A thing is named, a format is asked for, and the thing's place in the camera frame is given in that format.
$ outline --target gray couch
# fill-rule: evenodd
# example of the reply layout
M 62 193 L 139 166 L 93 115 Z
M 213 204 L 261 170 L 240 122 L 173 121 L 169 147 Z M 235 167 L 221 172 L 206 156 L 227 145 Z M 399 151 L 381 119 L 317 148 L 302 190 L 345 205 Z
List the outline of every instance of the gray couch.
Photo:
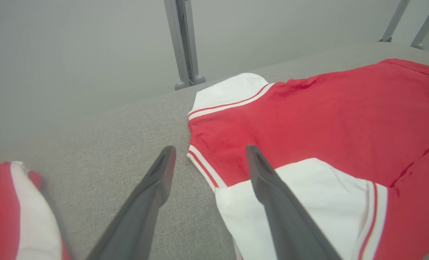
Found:
M 429 65 L 429 53 L 393 43 L 348 46 L 252 71 L 269 82 L 354 69 L 386 58 Z M 186 157 L 187 113 L 207 82 L 148 99 L 41 136 L 0 155 L 44 177 L 44 194 L 74 258 L 85 259 L 161 149 L 177 159 L 171 194 L 160 209 L 151 259 L 234 259 L 214 194 Z

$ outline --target white fabric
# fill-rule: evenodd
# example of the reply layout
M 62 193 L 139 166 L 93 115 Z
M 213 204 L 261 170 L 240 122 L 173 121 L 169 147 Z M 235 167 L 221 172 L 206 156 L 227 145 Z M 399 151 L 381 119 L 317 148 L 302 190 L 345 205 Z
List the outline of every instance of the white fabric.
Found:
M 248 99 L 267 84 L 268 82 L 257 74 L 242 73 L 198 91 L 192 110 Z
M 22 162 L 11 162 L 10 171 L 20 203 L 20 243 L 16 259 L 61 260 L 62 240 L 49 205 L 28 178 Z
M 341 258 L 357 259 L 367 236 L 362 231 L 370 229 L 373 221 L 368 219 L 369 211 L 373 217 L 374 202 L 369 200 L 374 198 L 369 188 L 373 183 L 354 178 L 316 158 L 288 164 L 276 171 Z M 216 188 L 215 194 L 219 212 L 244 260 L 276 259 L 266 213 L 254 195 L 251 181 Z M 371 250 L 375 251 L 376 238 L 373 244 L 376 245 Z
M 199 110 L 199 111 L 197 111 L 195 113 L 189 114 L 188 120 L 191 120 L 191 119 L 193 119 L 195 117 L 199 117 L 199 116 L 202 116 L 202 115 L 206 115 L 206 114 L 218 112 L 218 111 L 221 111 L 221 110 L 225 110 L 225 109 L 228 109 L 228 108 L 231 108 L 231 107 L 239 107 L 241 105 L 246 105 L 248 103 L 251 103 L 251 102 L 255 101 L 256 99 L 259 99 L 262 95 L 264 95 L 273 85 L 274 85 L 274 83 L 267 84 L 265 87 L 263 86 L 263 88 L 260 89 L 259 92 L 257 92 L 256 94 L 254 94 L 250 98 L 245 99 L 245 100 L 243 100 L 241 102 L 236 102 L 236 103 L 229 104 L 229 105 L 223 105 L 223 106 L 220 106 L 220 107 L 214 106 L 213 108 L 206 108 L 206 109 L 203 109 L 203 110 Z

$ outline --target metal frame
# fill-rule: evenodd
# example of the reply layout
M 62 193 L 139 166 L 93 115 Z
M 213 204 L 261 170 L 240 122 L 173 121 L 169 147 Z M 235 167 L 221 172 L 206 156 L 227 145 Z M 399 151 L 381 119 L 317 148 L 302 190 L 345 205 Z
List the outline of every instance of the metal frame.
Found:
M 175 84 L 175 89 L 181 89 L 190 86 L 186 59 L 184 55 L 184 45 L 181 36 L 181 25 L 179 23 L 178 10 L 176 0 L 164 0 L 166 15 L 168 17 L 168 25 L 170 26 L 171 39 L 173 41 L 174 55 L 176 57 L 177 69 L 181 81 Z
M 190 65 L 192 69 L 193 83 L 196 85 L 200 83 L 197 82 L 197 77 L 200 75 L 198 74 L 197 48 L 195 45 L 195 31 L 193 29 L 192 0 L 184 0 L 184 3 Z
M 428 16 L 429 0 L 410 0 L 392 34 L 391 41 L 402 46 L 412 46 Z
M 393 17 L 391 18 L 391 22 L 388 25 L 388 28 L 386 28 L 385 34 L 383 34 L 383 38 L 381 38 L 381 42 L 390 42 L 391 36 L 396 29 L 396 26 L 398 26 L 399 20 L 401 20 L 402 15 L 404 14 L 404 11 L 407 8 L 407 5 L 409 5 L 410 0 L 401 0 L 399 2 L 398 8 L 394 12 Z
M 411 47 L 423 49 L 423 46 L 421 45 L 421 41 L 424 39 L 428 31 L 429 31 L 429 15 L 426 18 L 425 23 L 421 26 L 414 40 L 412 41 Z
M 205 77 L 198 74 L 191 0 L 164 0 L 164 5 L 181 79 L 175 84 L 175 89 L 205 82 Z

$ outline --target red and white stripe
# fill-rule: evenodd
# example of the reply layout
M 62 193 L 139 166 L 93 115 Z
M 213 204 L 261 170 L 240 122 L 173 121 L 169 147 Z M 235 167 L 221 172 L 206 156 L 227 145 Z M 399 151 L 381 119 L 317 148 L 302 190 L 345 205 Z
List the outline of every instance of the red and white stripe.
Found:
M 274 85 L 274 83 L 267 84 L 264 87 L 262 87 L 252 97 L 249 97 L 247 99 L 244 99 L 244 100 L 241 100 L 241 101 L 238 101 L 238 102 L 227 103 L 227 104 L 220 104 L 220 105 L 215 105 L 215 106 L 210 106 L 210 107 L 204 107 L 204 108 L 198 108 L 196 110 L 192 110 L 188 114 L 188 120 L 192 120 L 192 119 L 194 119 L 196 117 L 199 117 L 199 116 L 202 116 L 202 115 L 206 115 L 206 114 L 210 114 L 210 113 L 222 111 L 222 110 L 229 109 L 229 108 L 232 108 L 232 107 L 239 107 L 241 105 L 249 104 L 249 103 L 255 101 L 256 99 L 259 99 L 260 97 L 262 97 L 273 85 Z
M 187 157 L 193 162 L 196 168 L 203 175 L 205 180 L 208 182 L 210 188 L 214 191 L 214 188 L 226 188 L 227 185 L 221 179 L 219 174 L 213 169 L 213 167 L 206 161 L 201 155 L 200 151 L 193 145 L 190 145 L 187 153 Z

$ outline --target gray wall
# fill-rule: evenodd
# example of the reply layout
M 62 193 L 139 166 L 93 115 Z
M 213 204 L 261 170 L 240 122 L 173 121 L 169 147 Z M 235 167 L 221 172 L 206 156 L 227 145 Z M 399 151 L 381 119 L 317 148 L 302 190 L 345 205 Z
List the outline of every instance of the gray wall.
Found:
M 178 80 L 163 0 L 0 0 L 0 149 Z
M 400 0 L 193 0 L 198 69 L 221 78 L 376 42 Z

